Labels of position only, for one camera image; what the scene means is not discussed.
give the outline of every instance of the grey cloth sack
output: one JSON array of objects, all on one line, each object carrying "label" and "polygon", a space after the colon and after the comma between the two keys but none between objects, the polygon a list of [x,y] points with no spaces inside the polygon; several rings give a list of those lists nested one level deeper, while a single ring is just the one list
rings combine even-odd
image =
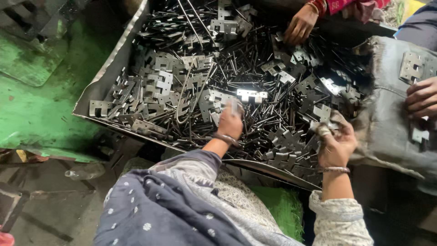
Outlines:
[{"label": "grey cloth sack", "polygon": [[[356,47],[361,55],[371,54],[372,93],[363,100],[362,111],[353,121],[359,147],[350,164],[367,164],[391,168],[416,178],[437,179],[437,151],[420,152],[409,139],[409,121],[404,101],[410,86],[399,79],[405,52],[428,60],[427,77],[436,76],[437,53],[409,42],[373,36]],[[430,132],[431,145],[435,132]]]}]

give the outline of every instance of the metal bangle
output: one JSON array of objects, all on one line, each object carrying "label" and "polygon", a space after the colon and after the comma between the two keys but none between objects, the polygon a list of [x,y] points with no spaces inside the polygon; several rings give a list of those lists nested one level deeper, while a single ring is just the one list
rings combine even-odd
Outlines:
[{"label": "metal bangle", "polygon": [[223,135],[223,134],[219,134],[219,133],[215,132],[213,137],[218,138],[220,140],[223,140],[230,145],[234,145],[235,147],[239,146],[238,141],[233,139],[231,136]]},{"label": "metal bangle", "polygon": [[316,10],[317,17],[319,17],[319,9],[313,3],[305,3],[304,5],[307,5],[307,4]]},{"label": "metal bangle", "polygon": [[317,172],[342,172],[342,173],[350,173],[350,169],[347,167],[325,167],[319,168]]}]

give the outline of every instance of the green painted metal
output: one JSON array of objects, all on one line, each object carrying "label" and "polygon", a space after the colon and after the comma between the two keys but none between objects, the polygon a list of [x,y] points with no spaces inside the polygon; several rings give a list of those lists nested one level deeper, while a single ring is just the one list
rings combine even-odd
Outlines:
[{"label": "green painted metal", "polygon": [[[99,161],[87,154],[87,149],[100,127],[71,112],[120,35],[98,35],[78,18],[61,41],[66,44],[65,58],[51,72],[56,62],[47,53],[0,33],[1,60],[6,57],[12,64],[6,67],[0,62],[0,147],[81,162]],[[24,77],[48,79],[34,87],[24,83]]]}]

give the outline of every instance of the plastic bottle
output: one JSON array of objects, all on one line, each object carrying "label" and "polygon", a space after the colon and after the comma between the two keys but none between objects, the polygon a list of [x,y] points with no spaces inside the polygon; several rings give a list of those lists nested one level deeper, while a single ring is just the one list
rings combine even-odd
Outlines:
[{"label": "plastic bottle", "polygon": [[105,167],[101,163],[88,163],[77,165],[65,172],[65,176],[72,180],[95,179],[105,173]]}]

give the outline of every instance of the sleeve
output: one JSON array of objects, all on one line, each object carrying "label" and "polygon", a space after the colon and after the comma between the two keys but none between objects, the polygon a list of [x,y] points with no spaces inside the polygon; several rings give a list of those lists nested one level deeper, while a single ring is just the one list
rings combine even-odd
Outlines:
[{"label": "sleeve", "polygon": [[187,178],[201,186],[210,186],[217,178],[217,171],[222,164],[221,158],[214,152],[193,150],[168,160],[158,162],[150,168],[156,172],[163,172],[175,179],[177,173],[184,174]]},{"label": "sleeve", "polygon": [[331,199],[321,202],[321,191],[313,191],[309,207],[316,213],[313,246],[372,246],[363,209],[355,199]]}]

